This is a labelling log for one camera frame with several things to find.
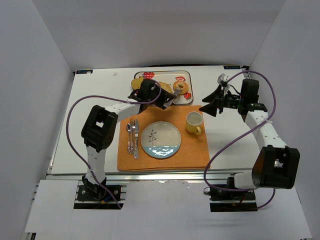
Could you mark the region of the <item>bagel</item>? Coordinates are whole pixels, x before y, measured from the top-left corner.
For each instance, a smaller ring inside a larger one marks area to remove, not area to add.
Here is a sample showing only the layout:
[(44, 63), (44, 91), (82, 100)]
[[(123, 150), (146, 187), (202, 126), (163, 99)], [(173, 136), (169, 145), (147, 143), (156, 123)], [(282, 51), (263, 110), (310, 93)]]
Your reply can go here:
[(173, 83), (173, 89), (176, 91), (177, 89), (180, 90), (178, 93), (179, 95), (184, 95), (189, 91), (189, 86), (185, 81), (177, 80)]

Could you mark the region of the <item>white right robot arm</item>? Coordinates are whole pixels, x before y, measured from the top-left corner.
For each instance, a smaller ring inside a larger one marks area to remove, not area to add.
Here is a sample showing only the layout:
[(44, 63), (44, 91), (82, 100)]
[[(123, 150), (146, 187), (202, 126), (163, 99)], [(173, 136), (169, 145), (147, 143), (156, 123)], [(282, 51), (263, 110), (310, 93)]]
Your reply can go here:
[(202, 100), (206, 105), (199, 109), (213, 117), (225, 108), (236, 109), (258, 144), (260, 152), (251, 172), (235, 173), (232, 191), (291, 189), (295, 184), (300, 152), (288, 147), (274, 129), (267, 108), (258, 102), (259, 86), (257, 80), (244, 79), (236, 95), (229, 91), (230, 84), (219, 80), (216, 90)]

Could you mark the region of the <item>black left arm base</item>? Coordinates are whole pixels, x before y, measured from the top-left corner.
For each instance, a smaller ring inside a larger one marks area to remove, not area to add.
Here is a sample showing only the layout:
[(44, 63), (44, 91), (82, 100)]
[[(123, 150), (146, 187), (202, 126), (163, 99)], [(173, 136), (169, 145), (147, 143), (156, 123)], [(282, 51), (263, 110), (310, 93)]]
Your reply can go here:
[[(123, 207), (125, 199), (126, 199), (126, 192), (127, 186), (126, 185), (119, 185), (119, 184), (111, 184), (106, 186), (113, 196), (115, 197), (116, 201), (119, 203), (121, 207)], [(112, 196), (105, 191), (102, 190), (102, 195), (94, 196), (83, 183), (79, 183), (74, 205), (74, 210), (120, 210), (117, 203), (114, 201)]]

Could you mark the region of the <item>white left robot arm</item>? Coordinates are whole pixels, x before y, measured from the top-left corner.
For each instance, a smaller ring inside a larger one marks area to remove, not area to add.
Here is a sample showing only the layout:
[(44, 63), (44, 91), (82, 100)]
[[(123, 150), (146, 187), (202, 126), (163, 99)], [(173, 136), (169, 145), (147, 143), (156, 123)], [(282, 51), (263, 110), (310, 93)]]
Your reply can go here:
[(123, 103), (92, 107), (81, 131), (87, 151), (87, 173), (82, 182), (87, 190), (99, 198), (106, 193), (106, 150), (114, 139), (117, 123), (142, 113), (150, 105), (167, 109), (177, 96), (177, 90), (170, 93), (155, 80), (144, 78)]

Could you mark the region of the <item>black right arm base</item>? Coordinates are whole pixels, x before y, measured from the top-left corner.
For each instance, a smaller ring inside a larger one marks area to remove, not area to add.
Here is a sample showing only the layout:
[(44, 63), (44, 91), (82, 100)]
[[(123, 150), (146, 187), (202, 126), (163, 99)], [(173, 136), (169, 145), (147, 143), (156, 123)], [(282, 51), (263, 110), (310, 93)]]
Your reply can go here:
[(222, 191), (207, 186), (203, 193), (209, 196), (212, 213), (256, 212), (257, 203), (254, 192)]

